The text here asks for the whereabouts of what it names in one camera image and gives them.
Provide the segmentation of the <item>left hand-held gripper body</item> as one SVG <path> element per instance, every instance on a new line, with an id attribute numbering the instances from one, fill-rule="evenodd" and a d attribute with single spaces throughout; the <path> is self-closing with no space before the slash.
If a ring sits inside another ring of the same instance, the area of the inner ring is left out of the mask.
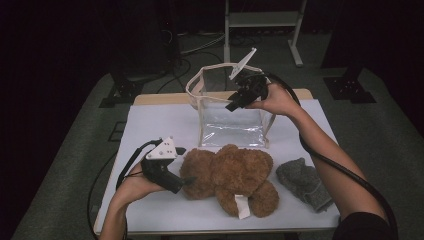
<path id="1" fill-rule="evenodd" d="M 181 155 L 176 154 L 173 137 L 161 139 L 141 160 L 144 176 L 153 183 L 176 194 L 182 188 L 181 178 L 172 173 L 168 166 Z"/>

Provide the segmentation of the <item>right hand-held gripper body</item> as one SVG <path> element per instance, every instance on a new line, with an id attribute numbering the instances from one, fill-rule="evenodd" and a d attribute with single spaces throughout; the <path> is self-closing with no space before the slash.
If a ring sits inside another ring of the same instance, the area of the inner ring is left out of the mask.
<path id="1" fill-rule="evenodd" d="M 253 102 L 258 98 L 263 100 L 268 96 L 267 78 L 263 73 L 239 77 L 239 74 L 247 66 L 247 63 L 256 51 L 256 48 L 252 48 L 251 51 L 233 67 L 229 76 L 229 79 L 233 80 L 234 83 L 239 86 L 237 91 L 241 96 L 246 98 L 247 102 Z"/>

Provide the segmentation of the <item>person's right hand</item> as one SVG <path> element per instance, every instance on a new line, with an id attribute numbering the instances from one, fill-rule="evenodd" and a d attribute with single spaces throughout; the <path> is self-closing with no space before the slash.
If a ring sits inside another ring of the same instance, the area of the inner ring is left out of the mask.
<path id="1" fill-rule="evenodd" d="M 293 100 L 288 91 L 279 84 L 268 84 L 268 96 L 265 100 L 254 101 L 247 109 L 262 109 L 272 114 L 296 117 L 301 107 Z"/>

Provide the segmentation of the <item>person's left hand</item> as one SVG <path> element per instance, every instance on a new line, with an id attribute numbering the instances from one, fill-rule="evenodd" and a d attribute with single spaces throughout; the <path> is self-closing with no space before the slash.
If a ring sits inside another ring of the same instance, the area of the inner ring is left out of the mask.
<path id="1" fill-rule="evenodd" d="M 148 180 L 140 163 L 137 163 L 116 190 L 111 202 L 116 206 L 128 206 L 150 193 L 164 191 L 164 188 Z"/>

